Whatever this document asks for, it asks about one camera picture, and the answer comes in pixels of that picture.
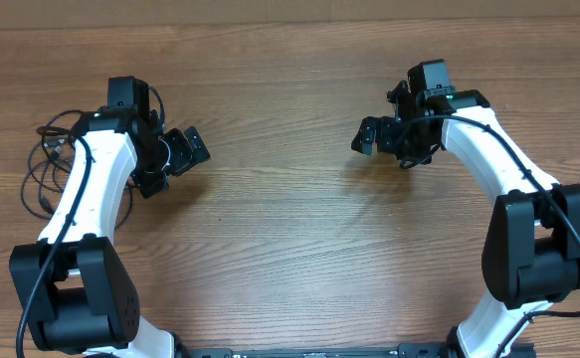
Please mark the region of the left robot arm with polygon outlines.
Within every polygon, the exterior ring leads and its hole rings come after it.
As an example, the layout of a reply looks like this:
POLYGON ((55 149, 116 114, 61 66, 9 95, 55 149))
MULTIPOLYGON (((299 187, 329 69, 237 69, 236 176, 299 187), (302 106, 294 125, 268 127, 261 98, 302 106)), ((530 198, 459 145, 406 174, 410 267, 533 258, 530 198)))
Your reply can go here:
POLYGON ((116 218, 125 192, 149 198, 211 155, 198 130, 165 128, 157 90, 135 77, 111 78, 107 103, 83 111, 65 137, 74 159, 60 202, 34 244, 13 249, 9 271, 22 305, 15 353, 30 336, 41 351, 86 357, 185 357, 174 333, 141 315, 136 288, 116 253, 116 218))

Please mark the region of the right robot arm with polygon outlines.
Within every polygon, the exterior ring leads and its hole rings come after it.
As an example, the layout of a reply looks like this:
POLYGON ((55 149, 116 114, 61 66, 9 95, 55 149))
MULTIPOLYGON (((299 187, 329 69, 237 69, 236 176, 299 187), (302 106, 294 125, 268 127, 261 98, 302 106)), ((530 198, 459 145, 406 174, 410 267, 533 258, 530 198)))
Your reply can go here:
POLYGON ((454 154, 492 204, 482 253, 486 290, 443 343, 401 343, 399 357, 533 357, 517 338, 537 317, 580 318, 580 184, 531 161, 476 89, 459 91, 444 60, 421 62, 387 93, 393 112, 362 119, 352 150, 403 170, 454 154))

